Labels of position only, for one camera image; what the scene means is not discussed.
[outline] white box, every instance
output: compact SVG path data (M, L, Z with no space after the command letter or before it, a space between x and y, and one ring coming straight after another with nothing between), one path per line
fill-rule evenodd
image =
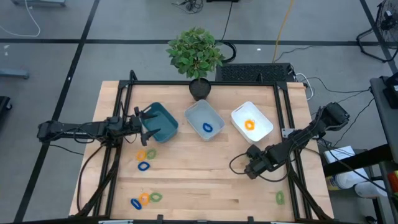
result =
M274 125L250 101L232 111L231 117L232 124L250 144L260 141L274 129ZM254 130L246 130L244 123L247 120L254 121Z

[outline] concrete floor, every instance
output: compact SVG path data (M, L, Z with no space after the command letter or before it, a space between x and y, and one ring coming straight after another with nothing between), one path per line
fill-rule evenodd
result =
M79 39L94 0L67 0L67 7L34 5L32 14L42 29L40 39ZM174 0L101 0L89 39L162 40L172 39L181 30L200 26L221 38L228 16L228 2L205 3L202 12L185 14L173 7ZM373 17L380 0L366 0ZM225 39L275 40L289 0L242 0L233 4ZM0 2L0 25L19 34L36 29L25 7ZM354 41L370 28L360 0L297 0L282 34L282 40ZM0 30L0 39L15 38ZM377 41L371 34L367 41ZM0 42L0 67L24 68L30 79L0 78L0 95L12 98L13 110L0 132L0 223L12 222L29 180L40 144L37 125L49 120L57 104L77 44L18 44ZM233 63L271 62L273 45L237 45ZM281 45L279 52L296 45ZM76 67L60 121L83 123L93 117L103 80L126 79L134 69L140 80L185 80L169 65L164 44L85 44ZM380 47L366 47L383 56ZM333 90L363 90L369 79L392 75L387 63L363 55L357 46L319 46L284 55L279 62L290 62L296 72L319 77ZM208 77L215 79L214 74ZM308 102L314 112L319 106L338 101L347 94L330 93L320 82L311 80L315 96ZM341 105L352 116L372 98L363 93ZM337 141L344 130L328 133ZM340 146L372 148L386 139L377 109L372 105L346 133ZM58 142L75 151L84 146L73 141ZM30 201L25 221L62 218L68 215L76 185L81 156L50 148ZM331 192L335 217L346 222L364 223L373 215L371 200L360 199L350 191ZM386 218L392 223L390 211Z

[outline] wooden tabletop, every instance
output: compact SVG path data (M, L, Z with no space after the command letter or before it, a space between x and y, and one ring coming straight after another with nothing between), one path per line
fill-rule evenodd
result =
M103 82L93 121L102 121L112 115L117 86L118 82ZM311 122L304 87L302 83L288 83L288 87L295 126L304 128ZM287 126L281 91L280 96ZM260 178L251 180L246 175L232 173L228 167L233 157L246 152L250 146L231 123L232 110L246 101L253 102L274 125L274 130L256 145L264 149L270 144L281 142L274 92L270 86L213 85L207 102L224 119L226 125L213 140L205 142L184 117L184 111L195 102L188 86L134 85L129 111L133 111L135 106L143 110L151 103L159 102L178 121L178 133L164 144L157 144L151 139L147 147L141 146L139 139L133 144L124 142L111 218L153 220L158 214L163 214L165 220L245 221L248 216L253 216L255 221L293 221L287 180L278 183L266 182ZM134 136L129 136L128 140L134 140ZM87 145L83 162L98 146L98 142ZM137 151L152 147L157 150L156 158L148 161L150 169L139 171ZM315 141L310 141L307 147L318 150ZM104 152L102 149L95 155L83 173L81 206L98 186ZM303 151L302 162L308 191L326 214L332 217L319 155ZM234 162L233 168L243 170L247 163L248 159L241 157ZM278 179L285 172L283 166L274 172L265 172L263 176ZM280 190L284 193L284 205L278 205L275 200L276 193ZM161 193L163 199L157 203L151 202L142 210L136 210L130 200L138 198L143 192ZM300 214L304 217L301 203L299 207ZM105 203L102 203L100 214L104 213L104 208ZM76 212L75 193L70 214Z

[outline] teal plastic bin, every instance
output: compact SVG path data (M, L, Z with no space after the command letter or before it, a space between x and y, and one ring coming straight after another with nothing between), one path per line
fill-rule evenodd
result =
M160 128L160 131L153 135L157 142L164 143L175 136L178 123L163 105L155 102L145 108L144 112L157 115L155 118L142 120L142 125L149 131Z

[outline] green ring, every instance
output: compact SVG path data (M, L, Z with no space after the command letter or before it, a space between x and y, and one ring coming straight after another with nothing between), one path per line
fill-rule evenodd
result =
M149 197L151 202L159 202L163 198L163 196L157 192L152 193Z
M155 159L156 149L152 148L147 151L147 159Z
M278 193L276 194L276 203L278 205L284 205L285 204L285 197L284 197L284 193L283 191L278 191Z

